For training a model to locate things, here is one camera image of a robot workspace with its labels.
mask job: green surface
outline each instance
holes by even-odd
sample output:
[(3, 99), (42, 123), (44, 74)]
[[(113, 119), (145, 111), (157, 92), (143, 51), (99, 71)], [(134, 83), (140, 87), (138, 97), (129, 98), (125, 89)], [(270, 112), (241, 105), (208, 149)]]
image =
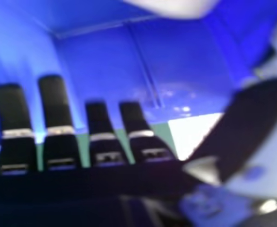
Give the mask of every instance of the green surface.
[[(173, 138), (170, 132), (169, 125), (167, 123), (162, 124), (155, 124), (152, 125), (152, 128), (157, 136), (162, 138), (173, 151), (175, 151), (175, 146), (173, 142)], [(128, 143), (128, 139), (126, 136), (126, 133), (124, 129), (116, 130), (116, 134), (118, 138), (120, 139), (122, 145), (124, 146), (124, 149), (126, 150), (127, 156), (131, 163), (134, 163), (134, 158), (132, 156), (132, 153), (130, 151), (130, 146)], [(90, 166), (89, 156), (88, 156), (88, 146), (89, 146), (89, 139), (87, 134), (81, 134), (77, 136), (78, 139), (78, 145), (80, 149), (81, 159), (84, 167)], [(37, 145), (37, 155), (38, 155), (38, 166), (39, 170), (41, 171), (43, 169), (42, 165), (42, 155), (43, 155), (43, 144)]]

